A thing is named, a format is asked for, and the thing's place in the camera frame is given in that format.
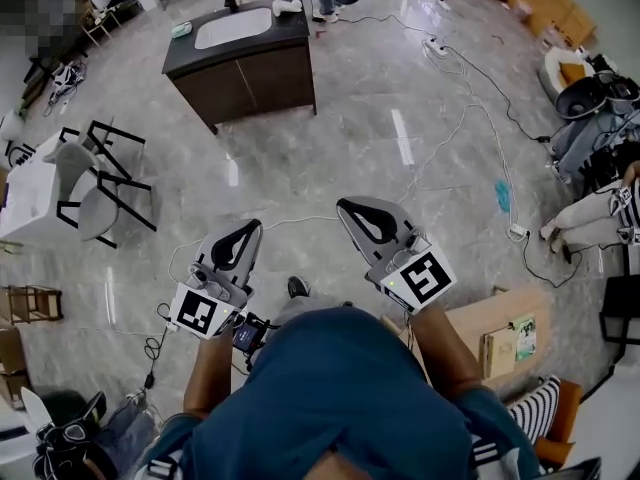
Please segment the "blue cloth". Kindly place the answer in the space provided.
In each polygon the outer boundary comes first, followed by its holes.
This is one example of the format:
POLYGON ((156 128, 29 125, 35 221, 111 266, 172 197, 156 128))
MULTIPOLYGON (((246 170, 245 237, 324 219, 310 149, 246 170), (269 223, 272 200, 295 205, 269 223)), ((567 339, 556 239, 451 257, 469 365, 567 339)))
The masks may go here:
POLYGON ((499 208, 503 213, 510 214, 512 210, 510 184, 500 179, 495 182, 494 189, 499 208))

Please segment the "black rack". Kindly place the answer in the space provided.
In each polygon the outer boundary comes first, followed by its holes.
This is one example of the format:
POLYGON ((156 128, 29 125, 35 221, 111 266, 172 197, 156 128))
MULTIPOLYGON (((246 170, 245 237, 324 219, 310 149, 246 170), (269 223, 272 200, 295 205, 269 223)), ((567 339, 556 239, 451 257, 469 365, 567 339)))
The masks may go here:
POLYGON ((14 168, 29 161, 35 153, 36 150, 28 144, 9 142, 5 150, 5 157, 9 167, 14 168))

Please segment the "white sink basin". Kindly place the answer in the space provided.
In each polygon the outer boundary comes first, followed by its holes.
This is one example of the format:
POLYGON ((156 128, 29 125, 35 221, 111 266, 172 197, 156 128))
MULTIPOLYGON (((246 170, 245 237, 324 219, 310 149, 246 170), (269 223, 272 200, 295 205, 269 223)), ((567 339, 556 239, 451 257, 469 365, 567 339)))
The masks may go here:
POLYGON ((204 50, 228 42, 260 35, 272 26, 272 11, 256 8, 211 20, 199 27, 195 48, 204 50))

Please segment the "black white striped cushion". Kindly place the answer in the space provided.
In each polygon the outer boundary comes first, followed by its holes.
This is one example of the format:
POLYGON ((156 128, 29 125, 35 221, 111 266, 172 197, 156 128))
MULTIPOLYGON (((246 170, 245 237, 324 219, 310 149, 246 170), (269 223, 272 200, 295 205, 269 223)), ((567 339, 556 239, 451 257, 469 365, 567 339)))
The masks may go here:
POLYGON ((545 437, 555 418, 561 380, 550 376, 533 391, 509 404, 507 410, 532 444, 545 437))

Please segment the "beige book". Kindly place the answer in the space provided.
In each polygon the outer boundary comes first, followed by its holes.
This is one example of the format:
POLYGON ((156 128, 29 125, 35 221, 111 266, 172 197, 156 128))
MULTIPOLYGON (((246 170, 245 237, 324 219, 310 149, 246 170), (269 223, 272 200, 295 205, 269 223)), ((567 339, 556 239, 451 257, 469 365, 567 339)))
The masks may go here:
POLYGON ((482 368, 486 380, 513 371, 516 358, 516 333, 512 325, 485 334, 481 344, 482 368))

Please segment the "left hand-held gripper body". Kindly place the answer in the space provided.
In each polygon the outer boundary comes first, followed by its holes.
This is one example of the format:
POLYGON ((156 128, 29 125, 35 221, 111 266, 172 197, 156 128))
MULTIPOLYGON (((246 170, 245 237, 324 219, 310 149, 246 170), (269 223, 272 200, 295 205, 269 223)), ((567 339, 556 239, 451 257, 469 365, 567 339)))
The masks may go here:
POLYGON ((242 287, 200 263, 189 267, 189 278, 179 283, 168 323, 200 339, 211 339, 232 328, 254 290, 242 287))

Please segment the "orange cushion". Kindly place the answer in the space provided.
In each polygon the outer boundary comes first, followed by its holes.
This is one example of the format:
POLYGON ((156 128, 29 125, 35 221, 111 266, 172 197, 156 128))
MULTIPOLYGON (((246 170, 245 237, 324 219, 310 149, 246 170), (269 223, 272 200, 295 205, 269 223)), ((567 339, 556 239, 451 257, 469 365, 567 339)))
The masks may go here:
POLYGON ((564 80, 566 87, 587 77, 585 67, 583 64, 560 63, 559 66, 560 66, 560 74, 564 80))

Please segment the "brown cardboard boxes pile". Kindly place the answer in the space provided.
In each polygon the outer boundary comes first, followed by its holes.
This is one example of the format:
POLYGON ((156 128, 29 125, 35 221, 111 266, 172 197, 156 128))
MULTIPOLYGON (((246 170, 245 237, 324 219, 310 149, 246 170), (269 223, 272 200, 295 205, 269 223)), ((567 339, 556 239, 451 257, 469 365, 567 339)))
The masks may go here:
MULTIPOLYGON (((506 0, 511 10, 515 1, 506 0)), ((586 45, 594 35, 596 24, 575 0, 523 1, 532 8, 524 23, 534 36, 554 29, 566 46, 576 48, 586 45)))

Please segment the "person's right forearm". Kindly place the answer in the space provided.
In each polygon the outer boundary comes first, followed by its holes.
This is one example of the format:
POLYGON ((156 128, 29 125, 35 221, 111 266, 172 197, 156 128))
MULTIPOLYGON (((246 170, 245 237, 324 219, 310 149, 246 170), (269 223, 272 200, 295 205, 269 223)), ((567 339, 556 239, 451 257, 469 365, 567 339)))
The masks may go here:
POLYGON ((410 327, 433 388, 452 399, 482 385, 482 371, 445 310, 431 304, 410 317, 410 327))

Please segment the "black waist-mounted device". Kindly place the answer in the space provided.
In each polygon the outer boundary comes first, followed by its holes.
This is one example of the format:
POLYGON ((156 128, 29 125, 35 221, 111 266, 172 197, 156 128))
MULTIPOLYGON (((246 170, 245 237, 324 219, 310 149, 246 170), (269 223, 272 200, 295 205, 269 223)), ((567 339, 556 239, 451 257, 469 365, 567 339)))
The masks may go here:
POLYGON ((233 347, 245 358, 246 372, 252 370, 253 356, 266 344, 265 337, 271 330, 271 321, 263 320, 254 313, 240 315, 234 323, 233 347))

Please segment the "dark wooden vanity cabinet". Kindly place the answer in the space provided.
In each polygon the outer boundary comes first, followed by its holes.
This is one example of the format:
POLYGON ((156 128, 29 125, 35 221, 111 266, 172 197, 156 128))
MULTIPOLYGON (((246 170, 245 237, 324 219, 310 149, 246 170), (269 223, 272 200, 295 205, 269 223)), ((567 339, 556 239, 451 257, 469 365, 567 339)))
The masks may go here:
MULTIPOLYGON (((272 11, 272 1, 240 4, 236 13, 272 11)), ((170 41, 162 68, 201 121, 216 132, 220 124, 253 115, 316 108, 305 13, 272 12, 271 28, 260 35, 196 49, 199 27, 230 14, 225 8, 191 19, 191 33, 170 41)))

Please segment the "person's left leg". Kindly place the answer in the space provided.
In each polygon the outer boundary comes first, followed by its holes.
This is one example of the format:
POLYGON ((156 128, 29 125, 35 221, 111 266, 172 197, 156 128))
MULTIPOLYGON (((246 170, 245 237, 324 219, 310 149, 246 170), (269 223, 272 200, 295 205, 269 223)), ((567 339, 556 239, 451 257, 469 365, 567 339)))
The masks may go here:
POLYGON ((319 310, 320 308, 321 304, 316 298, 296 296, 285 303, 271 324, 280 327, 296 316, 319 310))

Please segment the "white table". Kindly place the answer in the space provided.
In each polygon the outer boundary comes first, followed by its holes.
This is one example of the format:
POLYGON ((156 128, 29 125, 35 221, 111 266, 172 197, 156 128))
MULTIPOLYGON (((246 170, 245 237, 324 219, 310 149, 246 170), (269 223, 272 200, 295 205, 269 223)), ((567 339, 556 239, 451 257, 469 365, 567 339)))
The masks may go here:
POLYGON ((53 245, 72 238, 74 229, 57 216, 56 166, 44 161, 61 144, 60 134, 52 135, 28 161, 9 172, 6 201, 0 210, 0 240, 53 245))

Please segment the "brown frame side table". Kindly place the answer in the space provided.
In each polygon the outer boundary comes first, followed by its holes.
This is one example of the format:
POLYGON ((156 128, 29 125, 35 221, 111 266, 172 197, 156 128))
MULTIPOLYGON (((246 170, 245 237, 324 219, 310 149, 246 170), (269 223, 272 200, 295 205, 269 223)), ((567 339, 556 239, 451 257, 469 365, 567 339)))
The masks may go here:
POLYGON ((58 321, 61 297, 61 291, 37 285, 0 287, 0 316, 12 325, 58 321))

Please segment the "black low table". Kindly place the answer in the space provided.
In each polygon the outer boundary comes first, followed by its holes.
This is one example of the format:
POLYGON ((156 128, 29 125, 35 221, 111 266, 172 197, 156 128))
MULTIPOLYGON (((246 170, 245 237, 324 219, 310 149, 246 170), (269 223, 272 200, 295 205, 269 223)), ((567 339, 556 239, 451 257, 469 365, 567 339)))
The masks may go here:
POLYGON ((603 340, 617 346, 613 364, 640 347, 640 274, 607 279, 599 324, 603 340))

